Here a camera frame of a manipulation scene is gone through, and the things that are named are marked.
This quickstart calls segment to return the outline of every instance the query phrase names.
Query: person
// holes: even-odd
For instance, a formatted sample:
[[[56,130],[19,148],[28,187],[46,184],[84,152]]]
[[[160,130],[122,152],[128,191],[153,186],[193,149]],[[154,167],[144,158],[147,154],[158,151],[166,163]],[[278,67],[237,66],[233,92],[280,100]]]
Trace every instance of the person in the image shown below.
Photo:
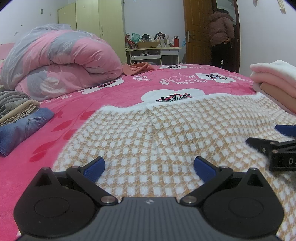
[[[212,47],[212,65],[230,70],[231,66],[231,39],[234,38],[233,18],[225,9],[217,9],[210,16],[210,43]]]

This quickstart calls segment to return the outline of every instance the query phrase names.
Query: blue denim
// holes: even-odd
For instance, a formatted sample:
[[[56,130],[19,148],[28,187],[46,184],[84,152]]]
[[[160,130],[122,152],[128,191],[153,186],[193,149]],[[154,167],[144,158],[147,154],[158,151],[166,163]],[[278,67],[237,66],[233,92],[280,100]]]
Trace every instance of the blue denim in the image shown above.
[[[8,156],[22,141],[33,135],[54,116],[48,108],[38,111],[17,120],[14,123],[0,126],[0,154]]]

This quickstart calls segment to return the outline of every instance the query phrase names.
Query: checkered blanket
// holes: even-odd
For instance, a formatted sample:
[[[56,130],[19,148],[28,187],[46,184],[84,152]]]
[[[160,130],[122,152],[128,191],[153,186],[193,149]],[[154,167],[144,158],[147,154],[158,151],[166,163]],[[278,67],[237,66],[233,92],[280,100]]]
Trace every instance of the checkered blanket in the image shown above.
[[[293,125],[296,117],[267,97],[214,94],[176,102],[128,108],[103,107],[73,135],[54,170],[85,165],[103,156],[106,169],[98,185],[123,196],[175,196],[203,184],[193,169],[202,156],[216,166],[245,172],[257,167],[284,206],[278,235],[295,238],[295,173],[268,171],[266,158],[245,144],[248,137],[290,140],[274,127]]]

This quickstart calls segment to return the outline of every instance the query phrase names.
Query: cardboard box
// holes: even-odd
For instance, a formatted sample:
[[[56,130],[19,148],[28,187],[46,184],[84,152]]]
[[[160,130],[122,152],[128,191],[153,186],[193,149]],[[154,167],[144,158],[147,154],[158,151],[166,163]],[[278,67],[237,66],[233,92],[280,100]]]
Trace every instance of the cardboard box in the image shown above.
[[[137,48],[139,49],[145,49],[145,48],[157,48],[157,46],[160,44],[160,41],[144,41],[137,43]]]

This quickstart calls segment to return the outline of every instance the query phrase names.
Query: floral pattern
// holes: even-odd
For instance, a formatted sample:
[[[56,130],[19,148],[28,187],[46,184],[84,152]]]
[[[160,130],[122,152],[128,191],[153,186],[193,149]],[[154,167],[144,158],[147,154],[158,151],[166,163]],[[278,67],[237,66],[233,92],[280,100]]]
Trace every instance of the floral pattern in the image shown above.
[[[170,83],[174,83],[174,84],[188,84],[188,83],[206,83],[207,80],[200,80],[198,78],[196,78],[195,75],[190,75],[190,76],[186,76],[183,74],[180,74],[180,72],[178,73],[177,76],[172,76],[169,78],[164,78],[161,79],[159,83],[161,83],[162,85],[168,85]]]
[[[148,79],[147,75],[144,75],[145,73],[143,74],[140,74],[140,75],[137,75],[137,76],[134,76],[133,79],[134,80],[137,80],[137,81],[150,81],[151,79]]]
[[[211,68],[207,68],[207,67],[204,67],[204,66],[195,66],[193,68],[194,69],[211,69]]]
[[[236,75],[230,74],[229,76],[231,76],[232,78],[236,78],[238,80],[242,80],[242,81],[247,81],[247,82],[253,83],[253,81],[251,81],[251,80],[246,80],[246,79],[243,79],[243,78],[241,78],[239,76],[236,76]]]
[[[183,99],[188,99],[188,98],[192,98],[193,96],[191,96],[190,94],[171,94],[170,96],[167,97],[160,97],[160,99],[156,100],[156,102],[173,102],[173,101],[177,101],[177,100],[183,100]]]
[[[63,95],[63,96],[60,96],[60,97],[57,97],[57,98],[53,98],[53,99],[50,99],[50,100],[42,101],[42,102],[40,102],[40,104],[42,104],[42,103],[50,103],[50,102],[55,101],[55,100],[58,100],[58,99],[62,99],[62,100],[63,99],[68,99],[70,97],[72,97],[72,95],[67,94],[67,95]]]
[[[193,68],[193,67],[176,64],[176,65],[165,65],[165,66],[161,66],[159,68],[160,69],[186,69],[186,68]]]
[[[217,73],[210,73],[210,74],[200,74],[196,73],[198,78],[204,79],[204,80],[214,80],[218,83],[230,83],[230,82],[236,82],[235,79],[226,77],[222,74],[217,74]]]
[[[84,89],[84,90],[81,90],[79,92],[81,92],[81,94],[85,95],[85,94],[89,94],[89,93],[92,93],[92,92],[95,92],[95,91],[98,91],[98,90],[101,90],[103,88],[107,88],[107,87],[113,87],[113,86],[116,86],[116,85],[120,85],[124,83],[124,80],[122,78],[118,78],[116,80],[113,80],[111,82],[107,82],[105,84],[101,84],[99,86],[95,86],[95,87],[91,87],[91,88],[87,88],[87,89]]]

